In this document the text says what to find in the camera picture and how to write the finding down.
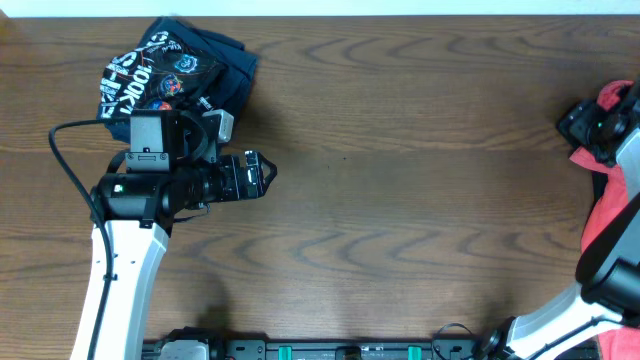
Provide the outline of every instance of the green strip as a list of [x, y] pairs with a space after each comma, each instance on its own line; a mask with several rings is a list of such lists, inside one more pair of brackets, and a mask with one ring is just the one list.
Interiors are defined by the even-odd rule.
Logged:
[[278, 349], [278, 360], [292, 360], [292, 353], [293, 350], [291, 350], [291, 346], [281, 346]]
[[409, 346], [409, 360], [422, 360], [422, 348], [419, 346]]

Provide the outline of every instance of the red garment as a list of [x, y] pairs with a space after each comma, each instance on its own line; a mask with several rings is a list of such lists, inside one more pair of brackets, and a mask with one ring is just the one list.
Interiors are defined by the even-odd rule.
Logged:
[[[632, 81], [614, 81], [605, 86], [598, 96], [598, 105], [605, 110], [611, 109], [620, 101], [618, 90], [623, 86], [633, 85]], [[600, 232], [613, 220], [627, 205], [627, 188], [624, 175], [620, 166], [608, 168], [596, 162], [593, 155], [584, 148], [579, 148], [571, 161], [583, 168], [608, 175], [609, 181], [605, 187], [602, 198], [598, 200], [584, 233], [582, 234], [582, 251], [600, 234]], [[603, 360], [639, 360], [640, 359], [640, 330], [623, 328], [611, 330], [598, 336]]]

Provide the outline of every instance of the white background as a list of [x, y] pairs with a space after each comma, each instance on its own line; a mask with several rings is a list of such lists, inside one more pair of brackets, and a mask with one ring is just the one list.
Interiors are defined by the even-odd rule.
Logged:
[[640, 14], [640, 0], [0, 0], [9, 17]]

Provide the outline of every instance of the wooden table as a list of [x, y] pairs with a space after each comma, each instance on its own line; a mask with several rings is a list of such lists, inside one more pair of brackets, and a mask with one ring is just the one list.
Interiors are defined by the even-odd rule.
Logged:
[[[567, 286], [592, 201], [554, 123], [633, 79], [631, 17], [197, 18], [260, 56], [233, 148], [279, 168], [267, 196], [176, 226], [147, 336], [480, 332]], [[67, 358], [89, 211], [49, 128], [92, 118], [105, 64], [152, 19], [6, 20], [0, 38], [0, 358]], [[124, 144], [60, 134], [87, 187]]]

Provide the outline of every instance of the colorful logo on shirt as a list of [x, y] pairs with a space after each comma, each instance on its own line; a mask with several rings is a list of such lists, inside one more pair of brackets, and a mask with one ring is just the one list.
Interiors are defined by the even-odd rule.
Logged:
[[182, 81], [178, 79], [176, 74], [169, 74], [165, 76], [160, 82], [160, 89], [164, 93], [164, 96], [174, 96], [177, 93], [184, 92], [182, 88]]
[[192, 72], [196, 69], [196, 66], [198, 66], [198, 59], [187, 54], [182, 55], [182, 58], [175, 64], [175, 68], [183, 73]]
[[169, 105], [169, 103], [165, 101], [156, 99], [156, 100], [153, 100], [151, 104], [149, 104], [148, 108], [151, 110], [171, 110], [171, 105]]

